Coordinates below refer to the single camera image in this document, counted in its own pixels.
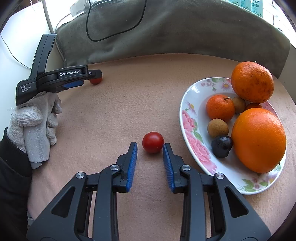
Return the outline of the left forearm black sleeve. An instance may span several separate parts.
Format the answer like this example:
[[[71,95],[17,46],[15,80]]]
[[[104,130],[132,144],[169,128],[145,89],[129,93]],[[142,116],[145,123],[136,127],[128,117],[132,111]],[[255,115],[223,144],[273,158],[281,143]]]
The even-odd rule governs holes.
[[[1,140],[1,240],[26,240],[32,168],[28,155],[10,140]]]

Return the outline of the left hand white glove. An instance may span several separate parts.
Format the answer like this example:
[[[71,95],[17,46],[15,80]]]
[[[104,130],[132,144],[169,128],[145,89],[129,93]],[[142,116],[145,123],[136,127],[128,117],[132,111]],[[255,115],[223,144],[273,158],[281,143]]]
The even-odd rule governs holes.
[[[57,114],[62,113],[56,93],[41,92],[20,104],[11,114],[7,134],[13,144],[29,158],[32,169],[48,161],[50,147],[57,142]]]

